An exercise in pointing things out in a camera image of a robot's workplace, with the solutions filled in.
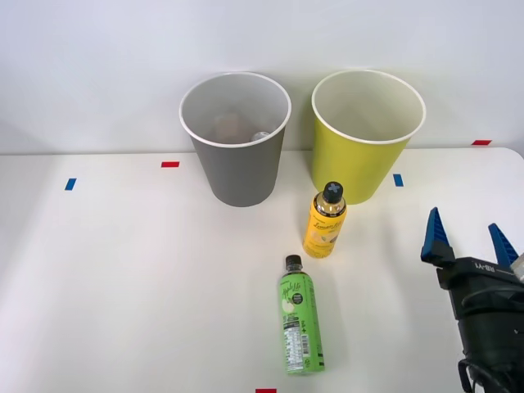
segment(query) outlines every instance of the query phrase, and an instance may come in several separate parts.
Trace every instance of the green label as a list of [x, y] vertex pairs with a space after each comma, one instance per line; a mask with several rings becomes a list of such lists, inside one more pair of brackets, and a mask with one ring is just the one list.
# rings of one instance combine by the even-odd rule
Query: green label
[[305, 273], [282, 277], [280, 298], [287, 372], [323, 371], [324, 357], [311, 278]]

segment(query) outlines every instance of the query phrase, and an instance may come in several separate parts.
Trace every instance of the yellow bin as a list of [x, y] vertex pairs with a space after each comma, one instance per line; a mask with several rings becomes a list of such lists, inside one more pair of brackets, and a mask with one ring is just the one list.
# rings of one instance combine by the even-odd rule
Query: yellow bin
[[320, 81], [315, 113], [313, 183], [337, 181], [347, 203], [369, 199], [426, 119], [420, 94], [375, 70], [345, 70]]

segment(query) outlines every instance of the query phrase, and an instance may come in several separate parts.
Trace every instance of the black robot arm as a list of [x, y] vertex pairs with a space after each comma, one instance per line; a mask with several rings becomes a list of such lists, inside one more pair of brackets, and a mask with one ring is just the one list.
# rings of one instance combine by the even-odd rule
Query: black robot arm
[[489, 229], [498, 264], [455, 258], [434, 208], [421, 259], [437, 267], [440, 287], [449, 292], [465, 356], [458, 362], [463, 390], [524, 393], [524, 284], [514, 273], [522, 261], [496, 224]]

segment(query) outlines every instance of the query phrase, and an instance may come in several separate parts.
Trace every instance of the barcode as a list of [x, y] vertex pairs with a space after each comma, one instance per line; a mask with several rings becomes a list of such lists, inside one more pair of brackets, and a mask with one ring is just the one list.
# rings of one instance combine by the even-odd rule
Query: barcode
[[302, 354], [304, 356], [309, 356], [309, 336], [307, 334], [302, 335]]

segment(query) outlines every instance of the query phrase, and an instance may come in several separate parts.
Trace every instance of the nutrition label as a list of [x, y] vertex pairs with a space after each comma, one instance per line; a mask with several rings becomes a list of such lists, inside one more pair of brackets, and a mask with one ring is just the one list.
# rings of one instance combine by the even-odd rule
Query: nutrition label
[[286, 341], [287, 371], [302, 370], [304, 368], [302, 363], [302, 336], [300, 335], [298, 318], [289, 318], [288, 322], [284, 323], [284, 339]]

